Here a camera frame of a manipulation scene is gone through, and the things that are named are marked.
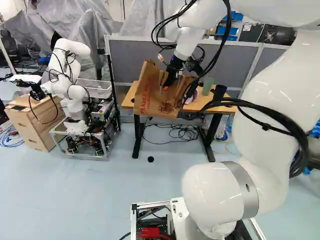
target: paper bag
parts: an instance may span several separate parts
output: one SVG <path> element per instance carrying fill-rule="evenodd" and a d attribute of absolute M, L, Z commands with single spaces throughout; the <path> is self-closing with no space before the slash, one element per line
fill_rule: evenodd
<path fill-rule="evenodd" d="M 196 78 L 182 75 L 161 93 L 161 86 L 167 77 L 168 72 L 162 71 L 153 61 L 144 61 L 134 95 L 134 114 L 177 118 L 182 97 L 189 84 Z"/>

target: black cylinder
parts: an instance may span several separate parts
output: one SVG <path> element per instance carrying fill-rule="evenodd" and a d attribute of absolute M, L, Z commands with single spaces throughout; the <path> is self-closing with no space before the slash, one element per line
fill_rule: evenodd
<path fill-rule="evenodd" d="M 214 89 L 214 92 L 213 92 L 212 101 L 221 100 L 224 97 L 226 91 L 227 91 L 227 86 L 220 85 L 220 84 L 216 85 L 215 89 Z"/>

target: gray cover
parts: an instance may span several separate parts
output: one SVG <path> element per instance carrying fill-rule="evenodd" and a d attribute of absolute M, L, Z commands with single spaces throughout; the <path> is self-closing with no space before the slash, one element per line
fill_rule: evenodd
<path fill-rule="evenodd" d="M 36 11 L 63 38 L 67 38 L 81 16 L 89 9 L 112 20 L 103 0 L 38 0 Z"/>
<path fill-rule="evenodd" d="M 28 49 L 39 47 L 45 52 L 51 52 L 50 41 L 54 30 L 31 7 L 27 12 L 22 9 L 16 16 L 5 21 L 4 27 Z"/>
<path fill-rule="evenodd" d="M 184 5 L 185 0 L 134 0 L 119 35 L 150 36 L 157 23 L 170 17 Z"/>
<path fill-rule="evenodd" d="M 86 44 L 91 49 L 90 57 L 82 57 L 80 78 L 96 79 L 96 68 L 102 68 L 106 60 L 98 55 L 104 49 L 104 35 L 111 35 L 115 21 L 105 20 L 98 12 L 88 9 L 73 26 L 67 39 Z"/>
<path fill-rule="evenodd" d="M 27 12 L 22 10 L 5 26 L 22 44 L 36 43 L 48 53 L 54 30 L 63 38 L 88 45 L 91 55 L 82 59 L 80 78 L 97 79 L 96 68 L 106 63 L 97 49 L 105 48 L 104 35 L 118 33 L 122 22 L 112 20 L 103 0 L 38 0 L 36 9 L 29 1 Z"/>

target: white pipe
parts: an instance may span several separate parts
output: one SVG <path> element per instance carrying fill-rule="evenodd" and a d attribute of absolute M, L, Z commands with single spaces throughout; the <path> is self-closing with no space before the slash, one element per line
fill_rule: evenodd
<path fill-rule="evenodd" d="M 2 53 L 3 53 L 3 55 L 4 55 L 4 58 L 5 58 L 6 62 L 8 63 L 8 66 L 9 66 L 12 74 L 16 75 L 17 72 L 16 72 L 14 66 L 12 65 L 12 62 L 10 61 L 10 58 L 9 58 L 9 56 L 7 54 L 7 51 L 5 49 L 5 46 L 4 46 L 3 42 L 2 42 L 1 37 L 0 37 L 0 49 L 1 49 Z"/>

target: plastic bin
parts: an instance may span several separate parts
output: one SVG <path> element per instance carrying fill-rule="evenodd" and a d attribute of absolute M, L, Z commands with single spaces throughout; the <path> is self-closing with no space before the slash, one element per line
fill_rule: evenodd
<path fill-rule="evenodd" d="M 228 36 L 227 40 L 228 41 L 237 41 L 238 37 L 237 36 Z"/>
<path fill-rule="evenodd" d="M 242 21 L 244 19 L 244 15 L 236 11 L 232 11 L 231 16 L 233 21 Z"/>
<path fill-rule="evenodd" d="M 216 34 L 225 34 L 226 32 L 226 27 L 225 26 L 218 26 L 216 28 Z M 238 28 L 237 27 L 231 27 L 230 28 L 230 32 L 229 32 L 229 35 L 236 35 L 238 32 Z"/>

